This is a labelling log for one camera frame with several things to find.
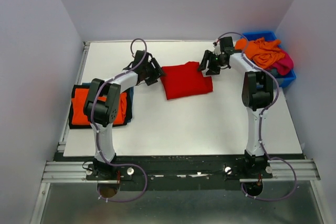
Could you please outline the red t shirt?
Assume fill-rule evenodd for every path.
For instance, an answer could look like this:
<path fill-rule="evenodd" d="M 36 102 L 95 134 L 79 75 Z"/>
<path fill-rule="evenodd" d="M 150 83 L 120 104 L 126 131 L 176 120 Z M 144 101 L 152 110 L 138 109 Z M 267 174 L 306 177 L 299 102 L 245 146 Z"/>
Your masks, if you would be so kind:
<path fill-rule="evenodd" d="M 197 71 L 199 66 L 198 62 L 189 61 L 183 65 L 162 67 L 165 75 L 161 82 L 167 100 L 213 92 L 212 77 L 205 77 Z"/>

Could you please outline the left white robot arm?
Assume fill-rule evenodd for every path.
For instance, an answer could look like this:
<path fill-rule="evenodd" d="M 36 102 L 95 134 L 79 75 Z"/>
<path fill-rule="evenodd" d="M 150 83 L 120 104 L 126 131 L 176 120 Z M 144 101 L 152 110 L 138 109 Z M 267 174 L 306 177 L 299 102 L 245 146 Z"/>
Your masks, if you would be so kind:
<path fill-rule="evenodd" d="M 95 78 L 91 81 L 83 113 L 88 118 L 95 139 L 93 175 L 112 179 L 117 173 L 117 165 L 112 163 L 116 158 L 112 128 L 119 112 L 121 93 L 142 81 L 150 86 L 164 75 L 151 53 L 138 50 L 133 61 L 120 74 L 108 80 Z"/>

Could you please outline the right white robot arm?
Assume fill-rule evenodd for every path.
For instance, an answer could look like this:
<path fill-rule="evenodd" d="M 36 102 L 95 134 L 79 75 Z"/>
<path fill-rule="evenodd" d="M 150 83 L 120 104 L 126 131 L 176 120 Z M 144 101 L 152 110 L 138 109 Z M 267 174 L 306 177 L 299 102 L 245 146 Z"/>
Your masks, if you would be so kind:
<path fill-rule="evenodd" d="M 214 76 L 219 75 L 222 69 L 233 68 L 244 75 L 241 100 L 247 109 L 248 140 L 241 171 L 252 178 L 267 166 L 261 139 L 262 120 L 275 99 L 274 79 L 249 60 L 242 49 L 236 49 L 231 36 L 221 37 L 213 45 L 213 51 L 204 52 L 197 71 L 207 70 L 207 76 Z"/>

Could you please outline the crumpled orange t shirt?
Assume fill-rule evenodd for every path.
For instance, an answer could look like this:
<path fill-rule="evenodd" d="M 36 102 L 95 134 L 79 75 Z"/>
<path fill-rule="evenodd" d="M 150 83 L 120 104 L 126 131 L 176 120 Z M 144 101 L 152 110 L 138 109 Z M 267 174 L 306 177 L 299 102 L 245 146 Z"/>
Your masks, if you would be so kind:
<path fill-rule="evenodd" d="M 238 40 L 235 49 L 243 50 L 247 58 L 258 67 L 267 69 L 275 62 L 283 59 L 285 53 L 279 48 L 281 40 L 266 41 L 264 37 L 248 41 L 245 38 Z"/>

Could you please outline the folded teal t shirt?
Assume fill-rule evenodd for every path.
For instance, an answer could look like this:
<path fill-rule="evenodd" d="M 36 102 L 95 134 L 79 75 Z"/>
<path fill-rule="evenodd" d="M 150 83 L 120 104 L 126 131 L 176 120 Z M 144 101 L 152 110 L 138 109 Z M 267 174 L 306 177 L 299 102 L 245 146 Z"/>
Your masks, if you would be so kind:
<path fill-rule="evenodd" d="M 82 85 L 84 85 L 84 86 L 90 86 L 90 82 L 83 82 L 82 83 Z M 129 94 L 129 96 L 130 96 L 130 99 L 131 99 L 131 101 L 133 101 L 133 96 L 134 96 L 134 87 L 132 87 L 132 88 L 130 88 L 129 89 L 129 91 L 128 91 L 128 94 Z"/>

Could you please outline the magenta t shirt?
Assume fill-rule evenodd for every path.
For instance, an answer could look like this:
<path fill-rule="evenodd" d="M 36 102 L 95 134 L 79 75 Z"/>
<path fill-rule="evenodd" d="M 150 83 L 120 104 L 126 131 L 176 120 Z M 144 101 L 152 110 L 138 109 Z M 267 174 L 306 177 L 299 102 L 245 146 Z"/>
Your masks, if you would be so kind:
<path fill-rule="evenodd" d="M 275 69 L 280 76 L 287 75 L 294 68 L 294 63 L 291 57 L 288 55 L 286 51 L 284 51 L 280 46 L 280 51 L 284 55 L 283 58 L 279 59 L 275 63 L 273 63 L 270 69 Z"/>

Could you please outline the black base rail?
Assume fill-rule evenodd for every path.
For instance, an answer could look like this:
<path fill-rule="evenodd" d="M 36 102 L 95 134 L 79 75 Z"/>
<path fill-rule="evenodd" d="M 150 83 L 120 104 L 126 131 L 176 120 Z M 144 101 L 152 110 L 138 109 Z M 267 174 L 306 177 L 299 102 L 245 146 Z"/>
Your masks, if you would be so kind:
<path fill-rule="evenodd" d="M 123 191 L 239 190 L 241 182 L 256 186 L 272 178 L 264 158 L 249 161 L 244 155 L 116 156 L 112 165 L 93 157 L 54 155 L 57 162 L 80 162 L 91 174 L 88 181 L 118 181 Z"/>

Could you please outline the aluminium frame rail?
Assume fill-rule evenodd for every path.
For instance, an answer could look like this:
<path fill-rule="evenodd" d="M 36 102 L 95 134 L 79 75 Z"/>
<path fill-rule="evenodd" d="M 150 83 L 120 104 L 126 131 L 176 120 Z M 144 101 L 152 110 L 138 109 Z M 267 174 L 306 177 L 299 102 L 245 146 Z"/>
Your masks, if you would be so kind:
<path fill-rule="evenodd" d="M 271 178 L 263 178 L 264 182 L 285 182 L 293 179 L 295 170 L 298 181 L 320 180 L 320 175 L 312 159 L 288 160 L 288 164 L 274 160 L 269 162 L 272 169 Z M 47 162 L 44 168 L 43 183 L 85 183 L 87 172 L 82 168 L 82 162 Z"/>

